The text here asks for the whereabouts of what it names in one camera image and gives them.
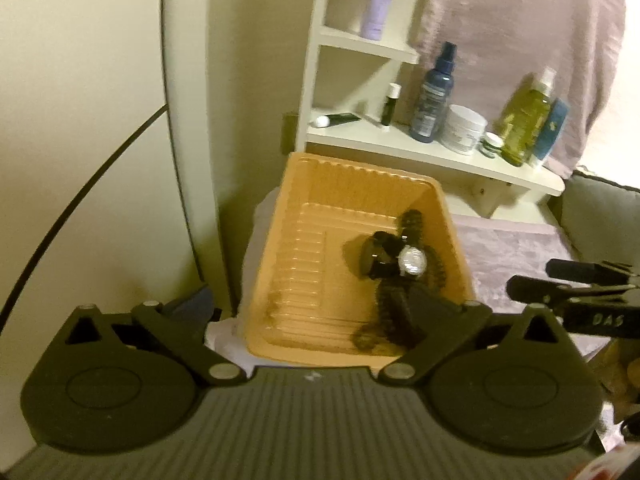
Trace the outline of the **person right hand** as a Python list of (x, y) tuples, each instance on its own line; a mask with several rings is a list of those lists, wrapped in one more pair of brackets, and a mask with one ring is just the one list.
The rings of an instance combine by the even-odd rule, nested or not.
[(605, 397), (613, 405), (614, 422), (639, 411), (639, 341), (612, 339), (589, 362)]

